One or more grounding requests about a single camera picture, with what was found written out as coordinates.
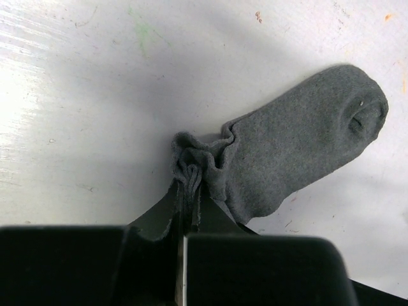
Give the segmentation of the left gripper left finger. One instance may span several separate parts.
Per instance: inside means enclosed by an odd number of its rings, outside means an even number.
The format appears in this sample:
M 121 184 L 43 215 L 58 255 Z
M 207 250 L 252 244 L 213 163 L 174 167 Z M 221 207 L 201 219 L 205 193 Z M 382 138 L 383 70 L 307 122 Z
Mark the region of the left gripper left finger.
M 168 236 L 178 236 L 183 209 L 183 185 L 172 180 L 166 194 L 148 211 L 129 224 L 144 240 L 158 242 Z

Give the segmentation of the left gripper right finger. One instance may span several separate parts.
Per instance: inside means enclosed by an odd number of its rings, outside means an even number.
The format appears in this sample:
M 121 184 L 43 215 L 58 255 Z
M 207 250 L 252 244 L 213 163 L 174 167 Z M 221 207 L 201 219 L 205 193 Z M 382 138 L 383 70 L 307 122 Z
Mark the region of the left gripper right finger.
M 194 195 L 191 214 L 193 235 L 256 235 L 247 226 L 236 223 L 210 197 L 207 187 L 199 187 Z

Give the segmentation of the grey sock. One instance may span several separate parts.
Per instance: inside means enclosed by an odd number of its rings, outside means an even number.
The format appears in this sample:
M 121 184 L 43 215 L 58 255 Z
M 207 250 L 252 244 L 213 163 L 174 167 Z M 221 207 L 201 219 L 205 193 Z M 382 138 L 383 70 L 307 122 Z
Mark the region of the grey sock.
M 385 94 L 363 70 L 333 66 L 225 123 L 213 142 L 176 134 L 171 169 L 187 204 L 204 182 L 234 221 L 247 224 L 357 158 L 378 137 L 387 113 Z

